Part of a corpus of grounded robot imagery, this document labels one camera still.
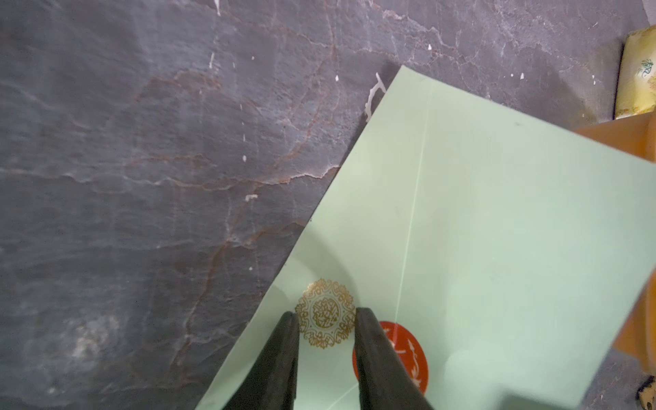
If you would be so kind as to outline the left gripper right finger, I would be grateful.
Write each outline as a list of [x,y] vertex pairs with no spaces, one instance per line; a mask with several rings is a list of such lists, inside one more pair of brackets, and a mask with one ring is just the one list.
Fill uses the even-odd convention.
[[432,408],[408,376],[391,341],[368,307],[356,309],[355,358],[361,409]]

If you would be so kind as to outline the light green envelope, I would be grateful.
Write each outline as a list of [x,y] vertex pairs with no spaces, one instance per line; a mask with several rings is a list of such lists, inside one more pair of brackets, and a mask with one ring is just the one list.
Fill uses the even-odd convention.
[[401,68],[199,408],[288,311],[296,408],[358,408],[366,307],[435,409],[574,409],[654,268],[654,164]]

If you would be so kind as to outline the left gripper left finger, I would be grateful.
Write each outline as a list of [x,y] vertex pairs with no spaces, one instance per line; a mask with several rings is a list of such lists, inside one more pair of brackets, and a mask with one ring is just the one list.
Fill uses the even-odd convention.
[[297,397],[299,338],[297,315],[283,313],[244,382],[224,408],[292,410]]

